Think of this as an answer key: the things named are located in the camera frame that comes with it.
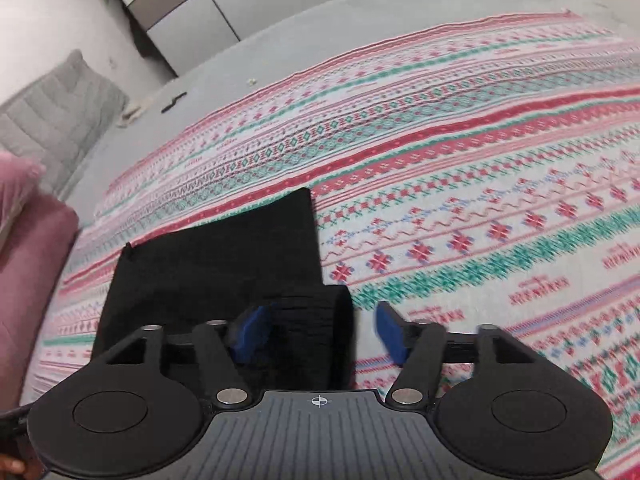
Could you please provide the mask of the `left hand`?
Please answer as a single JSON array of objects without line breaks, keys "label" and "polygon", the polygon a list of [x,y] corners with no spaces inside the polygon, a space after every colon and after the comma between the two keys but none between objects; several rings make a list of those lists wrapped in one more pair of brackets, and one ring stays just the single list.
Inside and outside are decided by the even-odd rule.
[{"label": "left hand", "polygon": [[34,454],[27,453],[22,457],[1,454],[1,480],[39,480],[43,475],[42,463]]}]

